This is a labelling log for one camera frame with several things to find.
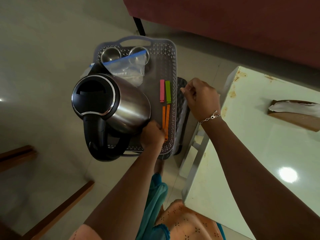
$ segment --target black metal leg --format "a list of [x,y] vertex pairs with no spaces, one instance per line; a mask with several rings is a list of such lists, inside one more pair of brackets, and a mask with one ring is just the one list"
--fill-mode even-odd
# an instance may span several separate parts
[[139,34],[142,35],[142,36],[146,36],[146,33],[144,32],[144,28],[142,26],[141,19],[139,19],[137,17],[133,17],[133,20],[136,23],[136,26],[137,26]]

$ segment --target electric kettle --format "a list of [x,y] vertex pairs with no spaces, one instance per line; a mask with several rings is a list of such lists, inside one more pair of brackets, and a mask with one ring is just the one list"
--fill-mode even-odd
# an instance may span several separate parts
[[[151,116],[148,98],[126,80],[113,76],[100,61],[78,81],[71,101],[83,120],[87,147],[99,161],[120,157],[131,136],[141,132]],[[114,148],[108,148],[108,134],[119,138]]]

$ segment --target maroon fabric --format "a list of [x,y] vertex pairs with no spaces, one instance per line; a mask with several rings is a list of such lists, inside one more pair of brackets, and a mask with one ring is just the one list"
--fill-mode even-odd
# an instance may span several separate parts
[[123,0],[131,16],[320,68],[320,0]]

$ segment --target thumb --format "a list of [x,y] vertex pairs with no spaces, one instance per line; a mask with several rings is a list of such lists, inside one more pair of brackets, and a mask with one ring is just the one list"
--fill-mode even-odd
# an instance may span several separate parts
[[195,103],[195,100],[193,99],[192,93],[185,88],[180,88],[180,91],[183,93],[184,97],[186,98],[189,107],[190,105],[193,106]]

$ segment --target hand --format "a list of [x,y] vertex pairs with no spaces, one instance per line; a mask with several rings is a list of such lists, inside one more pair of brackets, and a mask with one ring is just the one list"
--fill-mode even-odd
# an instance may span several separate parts
[[162,148],[165,142],[165,132],[161,126],[155,121],[150,121],[145,128],[142,129],[140,143],[143,149],[147,147]]
[[221,113],[219,94],[208,83],[194,78],[180,90],[186,97],[193,116],[199,122],[209,118],[216,110],[216,115]]

